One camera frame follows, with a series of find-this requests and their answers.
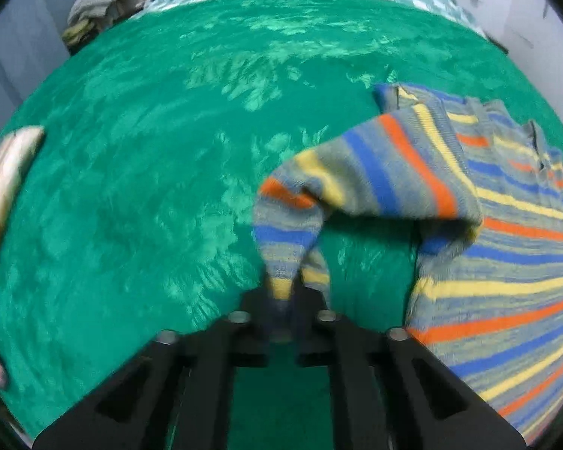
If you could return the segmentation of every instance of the green fabric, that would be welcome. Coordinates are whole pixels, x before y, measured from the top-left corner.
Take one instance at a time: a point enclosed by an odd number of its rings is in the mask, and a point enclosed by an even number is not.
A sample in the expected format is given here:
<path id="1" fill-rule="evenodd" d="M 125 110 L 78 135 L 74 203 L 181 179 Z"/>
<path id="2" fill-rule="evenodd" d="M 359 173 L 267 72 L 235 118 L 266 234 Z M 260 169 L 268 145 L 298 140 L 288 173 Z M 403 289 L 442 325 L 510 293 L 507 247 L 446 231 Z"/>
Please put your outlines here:
<path id="1" fill-rule="evenodd" d="M 563 150 L 563 126 L 500 50 L 382 0 L 148 14 L 49 76 L 5 130 L 47 131 L 0 251 L 3 398 L 24 428 L 39 433 L 159 330 L 235 308 L 262 270 L 250 234 L 261 181 L 377 114 L 371 84 L 397 80 L 500 98 Z M 334 217 L 322 237 L 333 307 L 400 324 L 416 248 L 411 223 Z M 330 448 L 325 370 L 287 366 L 258 384 L 239 372 L 230 449 Z"/>

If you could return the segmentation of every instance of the screw head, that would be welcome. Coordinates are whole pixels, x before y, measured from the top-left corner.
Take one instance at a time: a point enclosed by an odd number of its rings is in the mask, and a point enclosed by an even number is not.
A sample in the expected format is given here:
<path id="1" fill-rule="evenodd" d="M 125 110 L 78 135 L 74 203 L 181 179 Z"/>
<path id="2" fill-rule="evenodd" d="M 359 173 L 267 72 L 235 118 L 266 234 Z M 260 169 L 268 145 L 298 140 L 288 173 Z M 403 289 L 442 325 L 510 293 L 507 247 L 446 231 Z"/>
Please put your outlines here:
<path id="1" fill-rule="evenodd" d="M 330 323 L 331 321 L 336 321 L 338 315 L 335 311 L 331 311 L 330 309 L 322 309 L 317 313 L 317 318 L 324 323 Z"/>
<path id="2" fill-rule="evenodd" d="M 157 336 L 157 342 L 172 345 L 177 342 L 178 335 L 173 330 L 163 330 Z"/>
<path id="3" fill-rule="evenodd" d="M 407 331 L 404 328 L 390 328 L 390 330 L 388 330 L 388 336 L 392 339 L 392 340 L 396 340 L 397 342 L 402 342 L 405 341 L 407 338 L 409 338 L 409 333 L 407 333 Z"/>
<path id="4" fill-rule="evenodd" d="M 250 321 L 250 313 L 247 311 L 232 311 L 227 319 L 230 323 L 248 323 Z"/>

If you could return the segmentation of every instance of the sweater sleeve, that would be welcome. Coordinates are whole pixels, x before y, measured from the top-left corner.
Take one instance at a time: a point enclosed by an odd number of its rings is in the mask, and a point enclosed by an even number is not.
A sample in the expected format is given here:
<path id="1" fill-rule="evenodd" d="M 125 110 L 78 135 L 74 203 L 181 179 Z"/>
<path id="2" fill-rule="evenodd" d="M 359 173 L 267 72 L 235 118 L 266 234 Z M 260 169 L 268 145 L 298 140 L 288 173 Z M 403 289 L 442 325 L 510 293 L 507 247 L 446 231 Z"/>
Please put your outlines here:
<path id="1" fill-rule="evenodd" d="M 274 298 L 288 300 L 302 266 L 306 285 L 329 284 L 313 250 L 333 210 L 348 215 L 456 221 L 463 242 L 482 223 L 464 157 L 442 103 L 394 109 L 276 169 L 259 189 L 253 231 Z"/>

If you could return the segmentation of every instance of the striped sweater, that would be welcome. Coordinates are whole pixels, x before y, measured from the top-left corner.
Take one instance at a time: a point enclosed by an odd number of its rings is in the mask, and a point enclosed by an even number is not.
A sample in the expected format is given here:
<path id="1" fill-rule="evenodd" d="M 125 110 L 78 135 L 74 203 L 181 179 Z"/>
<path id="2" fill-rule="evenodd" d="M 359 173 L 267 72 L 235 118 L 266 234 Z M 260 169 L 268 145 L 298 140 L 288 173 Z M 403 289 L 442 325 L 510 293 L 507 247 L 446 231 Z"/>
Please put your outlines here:
<path id="1" fill-rule="evenodd" d="M 533 121 L 420 85 L 263 183 L 254 236 L 283 306 L 327 294 L 316 240 L 335 209 L 420 220 L 408 329 L 532 442 L 563 403 L 563 156 Z"/>

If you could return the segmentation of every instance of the blue stripe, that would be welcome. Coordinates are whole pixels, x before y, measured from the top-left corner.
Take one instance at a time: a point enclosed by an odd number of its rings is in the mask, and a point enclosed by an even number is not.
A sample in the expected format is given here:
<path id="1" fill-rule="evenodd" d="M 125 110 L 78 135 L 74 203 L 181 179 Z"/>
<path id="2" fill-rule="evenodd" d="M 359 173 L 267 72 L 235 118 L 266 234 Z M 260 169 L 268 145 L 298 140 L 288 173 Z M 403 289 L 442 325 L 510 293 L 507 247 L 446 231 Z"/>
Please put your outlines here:
<path id="1" fill-rule="evenodd" d="M 551 299 L 538 298 L 526 299 L 526 310 L 535 311 L 543 308 L 554 306 L 563 301 L 563 291 Z M 464 302 L 471 302 L 471 298 L 457 297 L 455 299 L 443 299 L 441 302 L 436 302 L 437 315 L 434 315 L 434 325 L 440 326 L 442 324 L 451 324 L 455 322 L 455 309 L 462 309 Z M 488 308 L 488 306 L 497 306 L 500 303 L 500 308 Z M 467 310 L 467 318 L 471 320 L 487 319 L 488 317 L 500 318 L 503 316 L 510 316 L 513 314 L 512 306 L 504 303 L 504 296 L 487 296 L 484 298 L 484 303 L 480 305 L 469 305 Z"/>
<path id="2" fill-rule="evenodd" d="M 485 370 L 503 365 L 512 359 L 516 359 L 517 357 L 521 357 L 530 351 L 536 350 L 536 348 L 542 347 L 542 345 L 559 338 L 561 335 L 563 335 L 563 324 L 552 332 L 545 333 L 538 338 L 524 342 L 516 347 L 509 348 L 483 359 L 475 359 L 470 360 L 469 362 L 458 363 L 457 365 L 452 365 L 450 368 L 461 378 L 477 374 L 478 372 L 484 372 Z"/>
<path id="3" fill-rule="evenodd" d="M 317 238 L 317 235 L 312 231 L 307 230 L 283 230 L 275 228 L 274 226 L 255 225 L 254 236 L 257 242 L 282 242 L 294 243 L 302 245 L 305 248 L 310 247 Z"/>
<path id="4" fill-rule="evenodd" d="M 518 181 L 514 177 L 505 173 L 499 165 L 490 164 L 485 162 L 478 162 L 477 160 L 468 160 L 467 166 L 472 171 L 476 171 L 481 174 L 487 174 L 488 176 L 493 177 L 502 177 L 507 183 L 511 184 L 511 186 L 516 186 L 519 189 L 523 189 L 524 191 L 533 193 L 533 194 L 545 194 L 547 196 L 552 196 L 553 198 L 561 201 L 563 203 L 563 198 L 561 195 L 553 189 L 549 187 L 542 187 L 538 183 L 535 184 L 526 184 Z"/>
<path id="5" fill-rule="evenodd" d="M 365 174 L 367 174 L 369 183 L 373 188 L 373 194 L 378 201 L 380 211 L 383 213 L 399 213 L 392 183 L 386 171 L 380 167 L 378 157 L 367 147 L 354 129 L 345 132 L 342 137 L 365 169 Z"/>
<path id="6" fill-rule="evenodd" d="M 517 420 L 510 423 L 514 427 L 524 430 L 525 428 L 522 428 L 522 426 L 525 423 L 527 422 L 532 423 L 532 421 L 530 420 L 536 419 L 535 418 L 536 416 L 540 416 L 537 413 L 540 412 L 544 413 L 544 411 L 548 409 L 551 403 L 556 401 L 559 398 L 559 396 L 563 394 L 563 375 L 561 376 L 561 378 L 557 379 L 553 385 L 555 387 L 553 390 L 551 390 L 551 392 L 549 392 L 547 395 L 545 395 L 542 398 L 535 398 L 529 403 L 527 403 L 524 406 L 524 408 L 526 408 L 527 411 L 523 415 L 521 415 Z"/>
<path id="7" fill-rule="evenodd" d="M 563 262 L 563 253 L 516 253 L 508 250 L 500 250 L 484 245 L 473 244 L 469 249 L 463 252 L 466 257 L 488 258 L 499 262 L 508 262 L 510 264 L 520 264 L 524 266 L 535 266 L 538 264 L 552 264 Z"/>
<path id="8" fill-rule="evenodd" d="M 449 240 L 446 237 L 428 237 L 422 241 L 419 247 L 419 253 L 429 255 L 438 254 L 448 243 Z"/>
<path id="9" fill-rule="evenodd" d="M 512 119 L 510 119 L 510 118 L 508 118 L 504 115 L 501 115 L 500 113 L 497 113 L 495 111 L 489 112 L 488 118 L 490 118 L 491 120 L 497 121 L 499 123 L 502 123 L 503 125 L 507 125 L 509 128 L 515 128 L 515 126 L 519 126 Z"/>
<path id="10" fill-rule="evenodd" d="M 424 86 L 422 84 L 413 84 L 411 82 L 406 82 L 405 86 L 410 86 L 413 88 L 419 88 L 419 89 L 423 89 L 425 91 L 427 91 L 428 93 L 434 94 L 437 98 L 443 99 L 445 101 L 452 101 L 455 103 L 460 103 L 462 105 L 464 105 L 466 103 L 464 98 L 461 98 L 460 96 L 454 96 L 452 94 L 447 94 L 443 91 L 438 91 L 436 89 L 430 89 L 427 86 Z"/>

